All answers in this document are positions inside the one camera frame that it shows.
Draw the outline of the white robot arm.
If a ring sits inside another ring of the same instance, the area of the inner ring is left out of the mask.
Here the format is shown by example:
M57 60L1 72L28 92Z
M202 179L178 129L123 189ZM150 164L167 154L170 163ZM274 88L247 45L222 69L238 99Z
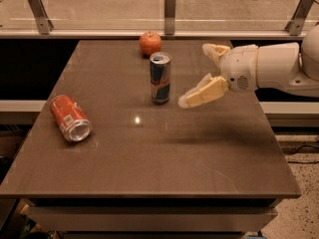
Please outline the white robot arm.
M196 87L181 96L178 105L183 109L218 100L227 91L276 89L295 96L319 97L319 26L310 30L300 44L230 48L207 43L202 50L220 75L204 76Z

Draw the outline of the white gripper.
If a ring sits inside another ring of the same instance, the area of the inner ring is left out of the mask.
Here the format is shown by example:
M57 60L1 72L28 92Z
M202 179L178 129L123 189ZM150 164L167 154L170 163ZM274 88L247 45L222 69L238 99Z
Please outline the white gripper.
M228 91L228 87L234 92L253 92L257 88L256 45L238 46L230 50L228 46L206 43L202 45L202 50L217 66L220 64L221 76L204 76L178 99L181 108L190 109L218 100Z

